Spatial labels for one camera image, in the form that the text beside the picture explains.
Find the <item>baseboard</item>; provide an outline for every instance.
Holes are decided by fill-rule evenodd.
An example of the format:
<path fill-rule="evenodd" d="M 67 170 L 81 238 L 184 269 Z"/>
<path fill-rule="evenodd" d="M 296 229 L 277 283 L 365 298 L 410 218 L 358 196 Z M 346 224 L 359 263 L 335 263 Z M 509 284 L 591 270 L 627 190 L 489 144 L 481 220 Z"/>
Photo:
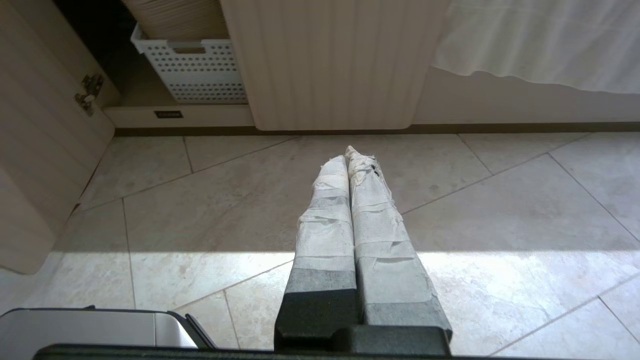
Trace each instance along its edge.
<path fill-rule="evenodd" d="M 115 136 L 239 136 L 239 135 L 381 135 L 460 133 L 591 133 L 640 131 L 640 122 L 563 122 L 535 124 L 414 124 L 397 130 L 261 131 L 253 126 L 120 127 Z"/>

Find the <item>white plastic basket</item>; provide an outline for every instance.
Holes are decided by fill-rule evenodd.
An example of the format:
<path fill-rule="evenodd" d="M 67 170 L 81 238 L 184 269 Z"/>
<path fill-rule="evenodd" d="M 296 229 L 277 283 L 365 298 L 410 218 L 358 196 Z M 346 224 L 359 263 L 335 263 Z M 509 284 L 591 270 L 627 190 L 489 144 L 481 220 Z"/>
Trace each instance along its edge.
<path fill-rule="evenodd" d="M 138 25 L 131 42 L 153 65 L 173 98 L 188 104 L 246 104 L 231 40 L 169 42 L 147 39 Z M 177 53 L 199 49 L 203 53 Z"/>

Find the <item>tile floor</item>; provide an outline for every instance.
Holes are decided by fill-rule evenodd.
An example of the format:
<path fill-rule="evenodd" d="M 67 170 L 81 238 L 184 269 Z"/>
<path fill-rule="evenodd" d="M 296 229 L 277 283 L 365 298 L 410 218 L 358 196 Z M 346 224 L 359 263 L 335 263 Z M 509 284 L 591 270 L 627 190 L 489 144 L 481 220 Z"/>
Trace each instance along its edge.
<path fill-rule="evenodd" d="M 640 133 L 115 138 L 35 275 L 0 313 L 191 313 L 271 348 L 297 217 L 347 145 L 381 161 L 459 355 L 637 359 Z"/>

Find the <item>cabinet door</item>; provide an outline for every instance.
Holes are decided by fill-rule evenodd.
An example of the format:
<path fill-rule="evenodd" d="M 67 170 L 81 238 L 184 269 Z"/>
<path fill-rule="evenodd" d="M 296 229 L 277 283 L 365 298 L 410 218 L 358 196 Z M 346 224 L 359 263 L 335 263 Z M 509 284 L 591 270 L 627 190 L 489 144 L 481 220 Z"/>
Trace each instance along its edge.
<path fill-rule="evenodd" d="M 261 130 L 402 129 L 449 0 L 222 0 Z"/>
<path fill-rule="evenodd" d="M 0 0 L 0 266 L 30 274 L 61 234 L 114 127 L 96 104 L 89 116 L 76 103 L 85 91 L 67 66 L 72 57 L 77 69 L 92 66 L 88 50 L 43 39 L 43 24 L 36 31 L 28 18 Z M 61 16 L 47 26 L 60 33 L 68 24 Z M 66 53 L 52 51 L 62 43 Z"/>

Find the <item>white curtain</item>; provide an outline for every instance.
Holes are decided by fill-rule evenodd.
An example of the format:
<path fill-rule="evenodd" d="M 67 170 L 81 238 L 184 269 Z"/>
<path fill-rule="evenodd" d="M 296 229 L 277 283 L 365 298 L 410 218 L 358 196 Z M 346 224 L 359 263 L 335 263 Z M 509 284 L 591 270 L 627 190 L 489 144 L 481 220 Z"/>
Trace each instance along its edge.
<path fill-rule="evenodd" d="M 640 93 L 640 0 L 452 0 L 432 65 Z"/>

